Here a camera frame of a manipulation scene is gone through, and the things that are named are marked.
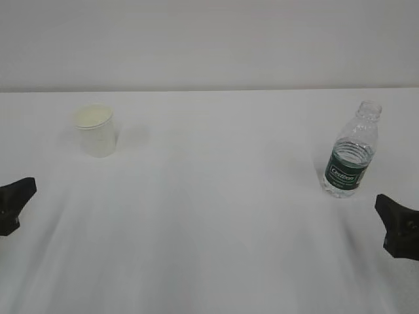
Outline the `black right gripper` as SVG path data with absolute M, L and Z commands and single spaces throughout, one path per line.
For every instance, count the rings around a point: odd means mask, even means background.
M 383 248 L 394 258 L 418 261 L 418 211 L 384 194 L 377 195 L 374 208 L 387 231 Z

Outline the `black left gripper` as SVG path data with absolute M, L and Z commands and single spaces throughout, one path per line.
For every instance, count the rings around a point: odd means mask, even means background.
M 37 192 L 34 177 L 26 177 L 1 187 L 0 236 L 9 236 L 19 229 L 19 215 Z

